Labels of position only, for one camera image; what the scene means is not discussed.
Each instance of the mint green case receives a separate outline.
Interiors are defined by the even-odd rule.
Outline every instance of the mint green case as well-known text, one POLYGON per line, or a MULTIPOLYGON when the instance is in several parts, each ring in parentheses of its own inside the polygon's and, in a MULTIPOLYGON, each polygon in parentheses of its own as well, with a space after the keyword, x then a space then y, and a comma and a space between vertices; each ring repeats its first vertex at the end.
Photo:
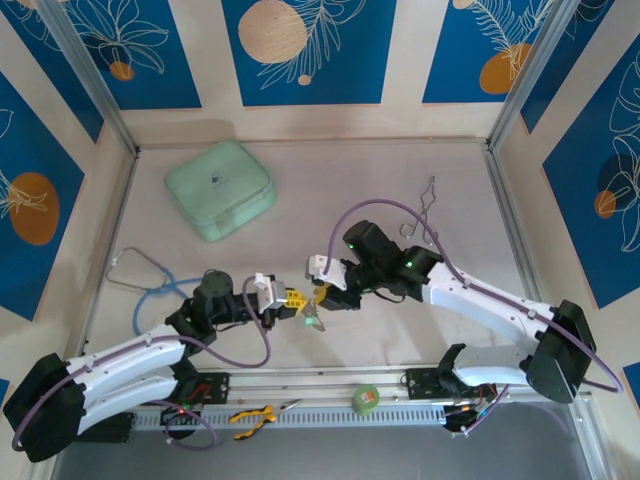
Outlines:
POLYGON ((237 142, 221 142, 174 168, 164 183, 207 242, 230 234, 276 202, 269 173, 237 142))

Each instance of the yellow object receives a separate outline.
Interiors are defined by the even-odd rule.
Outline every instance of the yellow object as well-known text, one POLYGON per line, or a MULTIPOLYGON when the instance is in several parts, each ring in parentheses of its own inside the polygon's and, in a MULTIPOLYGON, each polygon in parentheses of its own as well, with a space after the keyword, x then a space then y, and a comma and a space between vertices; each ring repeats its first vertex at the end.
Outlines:
POLYGON ((313 290, 313 293, 316 297, 313 300, 313 303, 316 305, 321 305, 324 302, 324 299, 327 298, 327 289, 331 286, 329 283, 325 283, 323 286, 318 287, 313 290))
POLYGON ((309 299, 298 290, 293 288, 287 289, 287 301, 284 303, 284 306, 287 308, 295 308, 296 315, 300 315, 307 303, 309 303, 309 299))
POLYGON ((264 418, 260 420, 260 422, 253 427, 248 432, 239 433, 234 438, 236 440, 246 440, 249 437, 252 437, 258 430, 264 427, 267 423, 274 423, 278 419, 278 415, 286 412, 290 408, 295 407, 298 403, 300 403, 302 399, 291 400, 290 402, 281 403, 277 407, 273 407, 272 405, 267 405, 266 407, 259 410, 244 410, 242 412, 238 412, 233 415, 229 422, 236 423, 241 418, 245 417, 253 417, 256 415, 264 415, 264 418))
POLYGON ((254 415, 264 415, 264 418, 258 423, 255 427, 253 427, 248 432, 239 433, 234 438, 236 440, 244 440, 246 438, 251 437, 254 433, 264 427, 267 423, 273 423, 276 421, 277 417, 273 414, 273 407, 271 405, 267 405, 262 410, 245 410, 244 412, 236 413, 233 417, 229 419, 231 423, 236 423, 238 420, 244 417, 252 417, 254 415))

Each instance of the yellow pliers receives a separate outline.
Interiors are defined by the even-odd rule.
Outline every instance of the yellow pliers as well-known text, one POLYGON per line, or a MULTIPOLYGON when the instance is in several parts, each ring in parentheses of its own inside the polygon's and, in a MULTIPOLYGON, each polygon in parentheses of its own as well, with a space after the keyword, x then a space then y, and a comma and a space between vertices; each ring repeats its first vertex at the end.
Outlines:
POLYGON ((241 418, 252 417, 254 415, 264 415, 264 418, 251 430, 249 430, 248 432, 239 433, 234 438, 236 440, 246 440, 247 438, 253 436, 254 433, 256 433, 258 430, 264 427, 267 423, 275 422, 278 419, 278 415, 280 415, 283 412, 286 412, 290 408, 295 407, 301 401, 302 399, 292 400, 290 402, 281 403, 276 407, 272 405, 267 405, 261 410, 245 410, 244 412, 236 413, 229 419, 231 423, 236 423, 241 418))

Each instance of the white table surface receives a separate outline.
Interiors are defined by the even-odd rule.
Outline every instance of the white table surface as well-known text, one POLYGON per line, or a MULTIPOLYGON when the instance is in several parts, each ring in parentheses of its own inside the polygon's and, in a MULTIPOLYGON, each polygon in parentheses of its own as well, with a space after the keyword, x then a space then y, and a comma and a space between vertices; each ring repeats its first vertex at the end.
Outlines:
MULTIPOLYGON (((232 276, 236 292, 247 276, 262 272, 311 294, 313 286, 304 278, 305 261, 311 254, 326 254, 330 232, 344 211, 375 197, 417 209, 430 175, 435 175, 437 201, 430 223, 453 261, 471 275, 522 295, 480 144, 411 140, 246 146, 273 177, 278 193, 273 208, 219 242, 206 243, 183 219, 163 183, 171 168, 204 149, 144 150, 113 253, 140 248, 177 279, 201 276, 211 268, 223 270, 232 276)), ((398 227, 410 219, 386 205, 356 212, 345 228, 364 218, 377 223, 401 248, 421 241, 418 236, 400 237, 398 227)), ((335 256, 352 258, 341 241, 335 256)), ((147 285, 159 277, 132 256, 114 275, 147 285)), ((192 289, 185 291, 191 294, 192 289)), ((87 352, 134 336, 131 318, 139 297, 140 292, 105 282, 87 352)), ((140 328, 146 331, 162 323, 180 304, 175 296, 151 299, 142 308, 140 328)), ((279 321, 269 333, 273 355, 268 367, 437 363, 452 343, 505 343, 468 318, 411 299, 394 305, 372 295, 364 299, 360 311, 325 311, 321 318, 326 333, 305 327, 299 318, 279 321)), ((257 362, 264 354, 252 324, 219 334, 212 347, 242 362, 257 362)), ((192 361, 199 368, 226 368, 206 354, 192 361)))

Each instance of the green tape roll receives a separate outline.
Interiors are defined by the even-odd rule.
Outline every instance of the green tape roll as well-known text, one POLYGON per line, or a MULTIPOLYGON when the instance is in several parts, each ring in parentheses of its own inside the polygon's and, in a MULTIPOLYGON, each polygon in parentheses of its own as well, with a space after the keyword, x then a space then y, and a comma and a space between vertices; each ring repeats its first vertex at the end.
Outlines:
POLYGON ((380 392, 373 385, 361 385, 353 396, 353 411, 358 415, 369 415, 380 403, 380 392))

